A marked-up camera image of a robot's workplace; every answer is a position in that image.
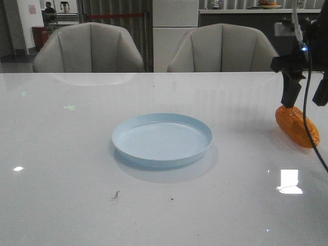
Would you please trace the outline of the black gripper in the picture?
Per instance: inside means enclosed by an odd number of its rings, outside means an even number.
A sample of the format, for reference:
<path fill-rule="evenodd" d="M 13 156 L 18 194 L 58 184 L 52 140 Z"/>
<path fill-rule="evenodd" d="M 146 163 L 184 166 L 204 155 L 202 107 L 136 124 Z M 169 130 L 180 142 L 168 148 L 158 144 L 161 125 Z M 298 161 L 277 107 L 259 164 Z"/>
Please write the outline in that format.
<path fill-rule="evenodd" d="M 271 69 L 282 71 L 283 93 L 281 103 L 292 108 L 301 90 L 300 81 L 305 79 L 302 70 L 324 72 L 312 101 L 317 106 L 325 106 L 327 90 L 327 1 L 324 1 L 319 16 L 301 28 L 297 14 L 297 2 L 292 1 L 292 24 L 297 45 L 291 54 L 274 57 Z"/>

